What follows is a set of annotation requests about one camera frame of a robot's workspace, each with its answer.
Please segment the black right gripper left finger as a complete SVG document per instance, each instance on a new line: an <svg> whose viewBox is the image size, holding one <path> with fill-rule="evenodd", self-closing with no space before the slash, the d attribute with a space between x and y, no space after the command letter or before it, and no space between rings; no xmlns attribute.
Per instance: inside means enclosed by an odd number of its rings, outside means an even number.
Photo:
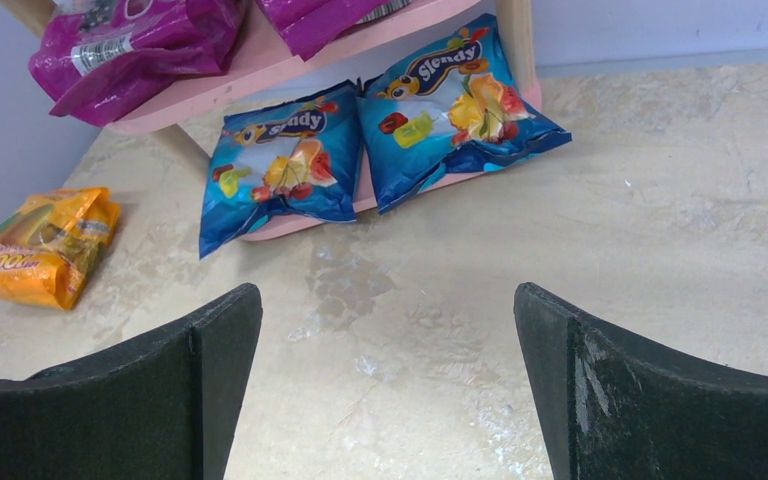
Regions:
<svg viewBox="0 0 768 480"><path fill-rule="evenodd" d="M0 379L0 479L220 479L258 343L258 288L21 380Z"/></svg>

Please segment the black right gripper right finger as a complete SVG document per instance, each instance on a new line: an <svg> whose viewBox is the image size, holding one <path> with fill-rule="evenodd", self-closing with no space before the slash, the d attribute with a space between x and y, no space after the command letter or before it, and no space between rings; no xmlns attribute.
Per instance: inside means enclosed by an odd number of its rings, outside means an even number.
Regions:
<svg viewBox="0 0 768 480"><path fill-rule="evenodd" d="M768 479L768 376L706 361L533 283L519 343L557 479Z"/></svg>

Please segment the orange candy bag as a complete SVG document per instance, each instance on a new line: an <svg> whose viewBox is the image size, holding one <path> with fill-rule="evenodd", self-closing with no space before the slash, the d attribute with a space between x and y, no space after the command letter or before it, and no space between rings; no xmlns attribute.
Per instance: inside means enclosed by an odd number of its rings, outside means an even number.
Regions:
<svg viewBox="0 0 768 480"><path fill-rule="evenodd" d="M27 197L0 223L0 299L73 309L110 247L120 215L107 187Z"/></svg>

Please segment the blue candy bag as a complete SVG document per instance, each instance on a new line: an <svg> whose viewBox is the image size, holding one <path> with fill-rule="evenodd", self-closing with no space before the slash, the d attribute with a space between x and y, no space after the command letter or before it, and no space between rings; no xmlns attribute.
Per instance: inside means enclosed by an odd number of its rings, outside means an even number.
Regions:
<svg viewBox="0 0 768 480"><path fill-rule="evenodd" d="M572 140L520 95L493 14L366 81L357 103L380 213L447 175L496 172Z"/></svg>
<svg viewBox="0 0 768 480"><path fill-rule="evenodd" d="M362 157L351 80L225 117L206 176L200 257L279 216L355 221Z"/></svg>

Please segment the purple candy bag front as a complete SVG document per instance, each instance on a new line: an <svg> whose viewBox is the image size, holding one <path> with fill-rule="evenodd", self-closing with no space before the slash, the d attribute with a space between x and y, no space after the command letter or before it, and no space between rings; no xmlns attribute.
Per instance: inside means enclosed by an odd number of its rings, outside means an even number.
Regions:
<svg viewBox="0 0 768 480"><path fill-rule="evenodd" d="M246 3L58 1L29 73L50 113L104 127L180 78L227 71Z"/></svg>

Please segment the purple candy bag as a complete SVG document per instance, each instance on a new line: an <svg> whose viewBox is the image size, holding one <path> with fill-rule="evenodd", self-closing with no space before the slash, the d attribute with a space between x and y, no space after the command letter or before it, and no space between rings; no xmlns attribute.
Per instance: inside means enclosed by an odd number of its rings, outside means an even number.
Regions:
<svg viewBox="0 0 768 480"><path fill-rule="evenodd" d="M58 1L29 73L50 113L104 127L180 78L227 71L246 3Z"/></svg>
<svg viewBox="0 0 768 480"><path fill-rule="evenodd" d="M257 4L291 54L307 61L344 31L395 13L411 1L262 0Z"/></svg>

